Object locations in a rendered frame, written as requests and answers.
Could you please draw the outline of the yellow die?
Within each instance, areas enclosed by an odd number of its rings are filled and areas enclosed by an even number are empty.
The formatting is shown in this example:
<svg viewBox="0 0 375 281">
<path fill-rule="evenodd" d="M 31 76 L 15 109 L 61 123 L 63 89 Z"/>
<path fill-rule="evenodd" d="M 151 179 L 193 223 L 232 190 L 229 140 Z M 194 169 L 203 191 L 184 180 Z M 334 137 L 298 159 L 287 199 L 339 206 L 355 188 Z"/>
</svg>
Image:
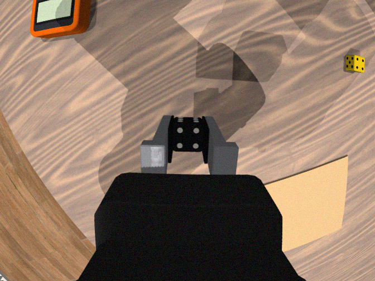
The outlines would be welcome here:
<svg viewBox="0 0 375 281">
<path fill-rule="evenodd" d="M 346 55 L 345 69 L 364 73 L 365 58 L 357 55 Z"/>
</svg>

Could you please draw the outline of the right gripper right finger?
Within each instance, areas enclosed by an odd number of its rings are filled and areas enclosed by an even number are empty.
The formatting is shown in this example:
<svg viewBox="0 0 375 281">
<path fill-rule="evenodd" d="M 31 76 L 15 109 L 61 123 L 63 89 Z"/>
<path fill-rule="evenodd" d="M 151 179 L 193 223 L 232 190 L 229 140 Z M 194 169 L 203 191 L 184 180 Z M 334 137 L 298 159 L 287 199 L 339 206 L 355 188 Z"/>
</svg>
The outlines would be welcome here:
<svg viewBox="0 0 375 281">
<path fill-rule="evenodd" d="M 226 142 L 213 117 L 202 116 L 203 159 L 210 175 L 236 175 L 239 148 Z"/>
</svg>

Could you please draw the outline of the tan flat mat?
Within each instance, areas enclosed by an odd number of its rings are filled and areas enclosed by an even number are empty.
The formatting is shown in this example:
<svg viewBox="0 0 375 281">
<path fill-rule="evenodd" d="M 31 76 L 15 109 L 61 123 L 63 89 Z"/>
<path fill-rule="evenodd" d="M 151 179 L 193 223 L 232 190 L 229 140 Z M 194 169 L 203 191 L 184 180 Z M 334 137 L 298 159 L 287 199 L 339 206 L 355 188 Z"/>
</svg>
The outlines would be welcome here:
<svg viewBox="0 0 375 281">
<path fill-rule="evenodd" d="M 282 220 L 282 251 L 342 228 L 348 156 L 265 183 Z"/>
</svg>

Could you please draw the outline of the orange digital multimeter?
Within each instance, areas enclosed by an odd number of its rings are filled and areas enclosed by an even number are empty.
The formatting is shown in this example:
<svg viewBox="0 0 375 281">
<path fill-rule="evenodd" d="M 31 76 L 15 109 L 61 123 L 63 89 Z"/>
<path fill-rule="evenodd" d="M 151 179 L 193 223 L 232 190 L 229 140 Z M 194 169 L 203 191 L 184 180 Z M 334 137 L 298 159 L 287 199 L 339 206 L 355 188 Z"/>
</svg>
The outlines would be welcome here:
<svg viewBox="0 0 375 281">
<path fill-rule="evenodd" d="M 30 32 L 53 38 L 84 33 L 89 27 L 91 0 L 33 0 Z"/>
</svg>

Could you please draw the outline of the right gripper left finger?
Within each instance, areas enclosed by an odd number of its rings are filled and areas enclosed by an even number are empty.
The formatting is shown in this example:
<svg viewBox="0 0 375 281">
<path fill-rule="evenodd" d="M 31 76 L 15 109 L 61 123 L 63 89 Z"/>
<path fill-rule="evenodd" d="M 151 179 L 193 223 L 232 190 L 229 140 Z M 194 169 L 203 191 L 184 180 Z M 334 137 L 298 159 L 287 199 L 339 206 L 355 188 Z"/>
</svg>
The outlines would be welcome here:
<svg viewBox="0 0 375 281">
<path fill-rule="evenodd" d="M 167 174 L 167 164 L 172 161 L 174 115 L 164 115 L 153 140 L 143 140 L 140 145 L 141 173 Z M 166 156 L 167 142 L 167 156 Z"/>
</svg>

